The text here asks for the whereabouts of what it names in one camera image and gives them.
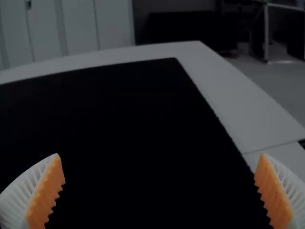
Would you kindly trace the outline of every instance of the white tabletop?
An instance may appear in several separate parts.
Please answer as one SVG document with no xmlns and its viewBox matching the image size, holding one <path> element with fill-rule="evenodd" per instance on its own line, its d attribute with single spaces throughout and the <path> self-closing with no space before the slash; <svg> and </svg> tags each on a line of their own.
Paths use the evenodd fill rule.
<svg viewBox="0 0 305 229">
<path fill-rule="evenodd" d="M 0 84 L 81 68 L 168 57 L 179 60 L 242 153 L 305 138 L 305 129 L 288 112 L 201 42 L 128 47 L 29 64 L 1 72 Z"/>
<path fill-rule="evenodd" d="M 253 172 L 256 171 L 261 153 L 266 153 L 274 157 L 305 182 L 305 150 L 298 142 L 276 146 L 249 154 L 243 154 L 244 159 Z"/>
</svg>

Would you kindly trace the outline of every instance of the orange foam strip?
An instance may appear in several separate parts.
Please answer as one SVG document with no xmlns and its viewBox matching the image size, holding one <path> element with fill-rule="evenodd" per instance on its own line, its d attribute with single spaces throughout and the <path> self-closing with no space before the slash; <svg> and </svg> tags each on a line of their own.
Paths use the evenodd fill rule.
<svg viewBox="0 0 305 229">
<path fill-rule="evenodd" d="M 261 154 L 254 179 L 271 219 L 270 225 L 274 229 L 287 228 L 293 219 L 292 208 L 276 170 L 265 154 Z"/>
<path fill-rule="evenodd" d="M 45 228 L 44 224 L 49 221 L 48 215 L 53 213 L 51 208 L 56 205 L 55 199 L 59 197 L 58 192 L 64 184 L 61 158 L 57 156 L 47 168 L 26 214 L 30 229 Z"/>
</svg>

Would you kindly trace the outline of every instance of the black foam mat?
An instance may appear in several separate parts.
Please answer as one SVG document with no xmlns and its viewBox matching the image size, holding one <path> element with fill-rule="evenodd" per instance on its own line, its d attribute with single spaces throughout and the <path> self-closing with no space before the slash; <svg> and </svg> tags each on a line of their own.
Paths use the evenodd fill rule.
<svg viewBox="0 0 305 229">
<path fill-rule="evenodd" d="M 46 228 L 271 228 L 252 172 L 175 58 L 1 85 L 0 152 L 1 190 L 60 154 L 66 185 Z"/>
</svg>

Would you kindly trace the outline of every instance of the orange sponge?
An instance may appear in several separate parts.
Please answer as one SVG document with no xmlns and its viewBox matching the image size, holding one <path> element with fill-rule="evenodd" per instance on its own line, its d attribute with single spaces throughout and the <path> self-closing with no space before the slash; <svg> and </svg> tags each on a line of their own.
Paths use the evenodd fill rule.
<svg viewBox="0 0 305 229">
<path fill-rule="evenodd" d="M 270 225 L 274 229 L 305 228 L 305 184 L 287 167 L 261 154 L 255 185 L 262 194 Z"/>
<path fill-rule="evenodd" d="M 45 228 L 63 184 L 65 177 L 58 154 L 29 168 L 0 194 L 1 228 Z"/>
</svg>

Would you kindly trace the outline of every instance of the gray floor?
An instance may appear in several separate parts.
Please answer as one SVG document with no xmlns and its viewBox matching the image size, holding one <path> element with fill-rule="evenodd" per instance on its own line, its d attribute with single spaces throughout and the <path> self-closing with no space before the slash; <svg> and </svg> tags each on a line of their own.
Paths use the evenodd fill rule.
<svg viewBox="0 0 305 229">
<path fill-rule="evenodd" d="M 305 62 L 264 64 L 239 48 L 227 60 L 259 85 L 305 127 Z"/>
</svg>

